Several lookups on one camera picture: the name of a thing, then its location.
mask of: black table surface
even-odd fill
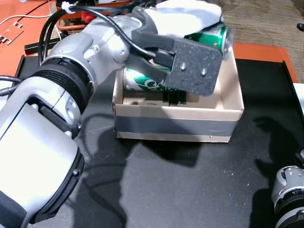
[[[37,228],[270,228],[276,172],[304,131],[283,64],[237,60],[245,111],[229,143],[118,140],[114,77],[97,91],[76,139],[79,184]]]

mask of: orange table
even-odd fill
[[[19,0],[0,1],[0,21],[12,15],[26,14],[45,1],[46,0],[28,0],[25,3],[20,3]],[[30,13],[30,15],[33,16],[44,16],[48,14],[48,3]],[[7,29],[18,19],[19,18],[12,18],[6,21],[0,25],[0,31]],[[24,32],[10,45],[0,43],[0,75],[15,75],[20,58],[25,54],[24,45],[39,41],[41,29],[47,19],[48,18],[23,18],[20,24],[23,24],[22,29]]]
[[[16,14],[26,14],[37,5],[45,2],[44,0],[28,0],[25,3],[19,3],[19,0],[0,1],[0,21]],[[49,14],[48,4],[45,4],[35,10],[31,15],[41,16]],[[3,25],[0,30],[6,29],[18,18],[10,19]],[[21,55],[24,55],[24,45],[36,43],[39,40],[41,29],[47,18],[30,19],[23,18],[24,32],[16,38],[10,45],[0,43],[0,75],[15,75]],[[288,57],[287,50],[283,47],[274,47],[256,44],[234,43],[234,54],[236,58],[252,59],[270,62],[285,61],[293,82],[297,82],[295,71]]]

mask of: open box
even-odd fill
[[[169,105],[161,92],[124,90],[123,72],[116,75],[113,112],[118,138],[227,143],[243,111],[233,54],[222,61],[214,93],[187,94],[185,104]]]

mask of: white zip tie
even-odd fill
[[[64,1],[61,4],[61,9],[65,10],[68,14],[73,14],[75,12],[70,11],[69,7],[74,6],[74,4],[70,4],[69,2]]]

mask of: soda can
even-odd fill
[[[145,75],[129,69],[123,69],[123,86],[126,90],[137,91],[172,91],[170,89]]]
[[[227,60],[232,52],[234,31],[224,23],[203,29],[201,32],[189,35],[187,38],[202,44],[215,46],[223,54],[223,59]]]

